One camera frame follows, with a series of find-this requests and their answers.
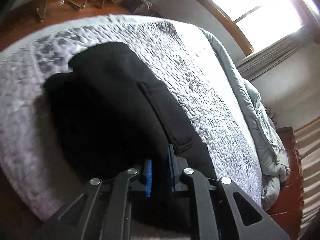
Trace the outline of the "black pants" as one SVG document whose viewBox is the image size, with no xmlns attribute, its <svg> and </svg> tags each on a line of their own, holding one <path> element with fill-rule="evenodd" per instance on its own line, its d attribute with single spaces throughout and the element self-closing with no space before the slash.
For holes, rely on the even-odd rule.
<svg viewBox="0 0 320 240">
<path fill-rule="evenodd" d="M 124 43 L 78 53 L 44 83 L 62 155 L 81 181 L 108 180 L 152 162 L 151 196 L 133 203 L 135 220 L 188 231 L 188 202 L 169 187 L 168 147 L 209 178 L 216 174 L 207 145 L 164 82 Z"/>
</svg>

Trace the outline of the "wooden headboard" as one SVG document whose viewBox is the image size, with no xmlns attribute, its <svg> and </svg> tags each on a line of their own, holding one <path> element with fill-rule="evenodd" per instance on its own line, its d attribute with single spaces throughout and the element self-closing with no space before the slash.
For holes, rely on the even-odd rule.
<svg viewBox="0 0 320 240">
<path fill-rule="evenodd" d="M 303 209 L 303 171 L 301 157 L 292 127 L 277 129 L 285 147 L 289 166 L 288 179 L 280 185 L 276 202 L 267 211 L 291 239 L 298 239 Z"/>
</svg>

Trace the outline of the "green-grey duvet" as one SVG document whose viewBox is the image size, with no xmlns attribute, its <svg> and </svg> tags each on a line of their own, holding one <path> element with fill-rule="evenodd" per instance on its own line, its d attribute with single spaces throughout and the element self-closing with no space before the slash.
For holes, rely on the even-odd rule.
<svg viewBox="0 0 320 240">
<path fill-rule="evenodd" d="M 204 29 L 200 31 L 216 53 L 254 141 L 263 174 L 261 202 L 267 211 L 278 199 L 281 183 L 287 181 L 290 175 L 287 152 L 265 111 L 258 90 L 241 76 L 222 43 L 212 33 Z"/>
</svg>

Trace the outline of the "grey quilted bedspread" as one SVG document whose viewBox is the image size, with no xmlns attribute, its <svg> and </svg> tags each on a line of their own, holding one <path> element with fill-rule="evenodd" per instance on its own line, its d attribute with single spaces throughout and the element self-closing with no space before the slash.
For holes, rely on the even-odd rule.
<svg viewBox="0 0 320 240">
<path fill-rule="evenodd" d="M 210 32 L 71 21 L 1 53 L 1 167 L 32 239 L 257 239 L 259 93 Z"/>
</svg>

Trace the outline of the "grey curtain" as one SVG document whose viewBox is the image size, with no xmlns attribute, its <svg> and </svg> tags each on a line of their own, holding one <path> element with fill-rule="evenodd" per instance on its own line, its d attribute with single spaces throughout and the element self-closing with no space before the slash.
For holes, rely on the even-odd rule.
<svg viewBox="0 0 320 240">
<path fill-rule="evenodd" d="M 236 65 L 245 79 L 252 81 L 296 53 L 308 40 L 308 35 L 294 33 L 285 36 L 267 48 L 253 53 Z"/>
</svg>

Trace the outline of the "wood-framed window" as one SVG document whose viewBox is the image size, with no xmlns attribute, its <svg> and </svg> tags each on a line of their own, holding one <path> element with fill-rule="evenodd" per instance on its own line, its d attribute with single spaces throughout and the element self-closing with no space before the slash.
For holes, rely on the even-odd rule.
<svg viewBox="0 0 320 240">
<path fill-rule="evenodd" d="M 304 0 L 195 0 L 228 31 L 245 56 L 309 28 Z"/>
</svg>

